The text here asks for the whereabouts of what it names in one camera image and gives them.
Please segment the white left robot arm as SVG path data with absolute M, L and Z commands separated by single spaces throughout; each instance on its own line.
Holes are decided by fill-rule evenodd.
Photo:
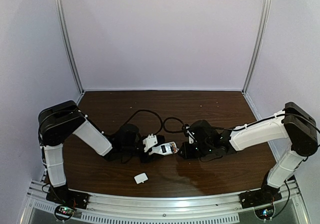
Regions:
M 54 188 L 67 186 L 63 148 L 71 138 L 83 142 L 103 159 L 119 160 L 122 164 L 134 156 L 141 157 L 144 162 L 151 160 L 152 148 L 165 142 L 159 131 L 142 136 L 130 120 L 115 133 L 106 134 L 72 100 L 46 108 L 38 115 L 38 141 L 49 182 Z

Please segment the white remote control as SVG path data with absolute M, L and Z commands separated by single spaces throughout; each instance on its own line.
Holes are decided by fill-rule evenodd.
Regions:
M 163 143 L 163 144 L 152 147 L 151 151 L 149 152 L 149 155 L 158 154 L 162 156 L 167 156 L 167 155 L 175 154 L 171 152 L 170 143 L 171 142 Z

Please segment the white battery cover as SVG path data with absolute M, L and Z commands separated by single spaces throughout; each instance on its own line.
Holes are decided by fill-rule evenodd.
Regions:
M 134 176 L 134 180 L 135 180 L 136 184 L 142 184 L 148 180 L 148 176 L 146 175 L 146 173 L 141 173 L 141 174 Z

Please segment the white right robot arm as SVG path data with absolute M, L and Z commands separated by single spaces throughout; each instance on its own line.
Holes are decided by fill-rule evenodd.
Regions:
M 183 125 L 188 138 L 178 152 L 184 159 L 207 155 L 221 158 L 251 146 L 277 139 L 289 139 L 290 145 L 275 166 L 266 174 L 263 190 L 276 191 L 300 163 L 319 148 L 316 121 L 294 102 L 272 116 L 233 128 L 214 127 L 207 120 Z

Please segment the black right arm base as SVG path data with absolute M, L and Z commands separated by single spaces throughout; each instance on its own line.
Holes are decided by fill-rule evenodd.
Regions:
M 255 191 L 246 191 L 239 194 L 239 200 L 243 209 L 271 204 L 282 199 L 279 189 L 268 185 Z

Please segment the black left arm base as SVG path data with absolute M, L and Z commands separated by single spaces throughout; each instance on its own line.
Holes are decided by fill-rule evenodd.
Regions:
M 66 190 L 49 190 L 46 200 L 75 209 L 85 210 L 89 201 L 89 194 Z

